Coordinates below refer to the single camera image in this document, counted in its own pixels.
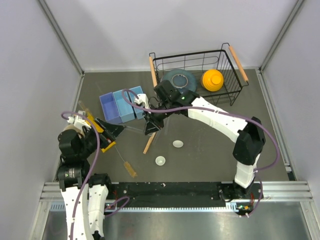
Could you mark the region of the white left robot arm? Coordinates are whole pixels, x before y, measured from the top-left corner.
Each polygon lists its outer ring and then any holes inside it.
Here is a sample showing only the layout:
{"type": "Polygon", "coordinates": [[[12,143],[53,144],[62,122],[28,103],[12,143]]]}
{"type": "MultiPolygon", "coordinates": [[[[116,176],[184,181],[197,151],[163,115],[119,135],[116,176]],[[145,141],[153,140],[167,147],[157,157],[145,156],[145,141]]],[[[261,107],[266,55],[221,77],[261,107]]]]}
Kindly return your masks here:
{"type": "Polygon", "coordinates": [[[91,154],[106,152],[124,131],[123,125],[81,115],[67,117],[58,136],[60,166],[57,181],[65,206],[67,239],[103,240],[105,201],[114,191],[106,173],[93,174],[91,154]]]}

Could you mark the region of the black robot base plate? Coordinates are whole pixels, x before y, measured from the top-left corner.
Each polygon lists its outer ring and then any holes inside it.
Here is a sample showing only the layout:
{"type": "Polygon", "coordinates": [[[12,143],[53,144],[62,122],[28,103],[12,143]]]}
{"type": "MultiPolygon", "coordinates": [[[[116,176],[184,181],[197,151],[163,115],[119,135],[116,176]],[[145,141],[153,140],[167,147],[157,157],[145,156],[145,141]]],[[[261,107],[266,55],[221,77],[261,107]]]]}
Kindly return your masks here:
{"type": "Polygon", "coordinates": [[[252,200],[233,183],[222,182],[119,182],[107,183],[108,200],[129,197],[128,207],[221,207],[230,200],[252,200]]]}

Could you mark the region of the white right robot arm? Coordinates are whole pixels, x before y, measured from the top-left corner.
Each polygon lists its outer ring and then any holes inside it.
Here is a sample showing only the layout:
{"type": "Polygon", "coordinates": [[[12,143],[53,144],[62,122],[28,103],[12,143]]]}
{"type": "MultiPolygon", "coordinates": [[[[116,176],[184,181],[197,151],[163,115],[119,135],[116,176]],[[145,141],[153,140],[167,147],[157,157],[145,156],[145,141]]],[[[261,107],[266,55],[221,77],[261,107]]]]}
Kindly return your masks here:
{"type": "Polygon", "coordinates": [[[167,80],[159,83],[154,90],[159,100],[156,108],[149,106],[146,95],[139,96],[145,110],[145,134],[149,135],[162,129],[164,120],[172,114],[197,120],[224,134],[234,143],[232,155],[237,162],[227,199],[245,198],[249,195],[255,180],[254,171],[266,142],[261,121],[256,117],[233,116],[194,91],[177,90],[167,80]]]}

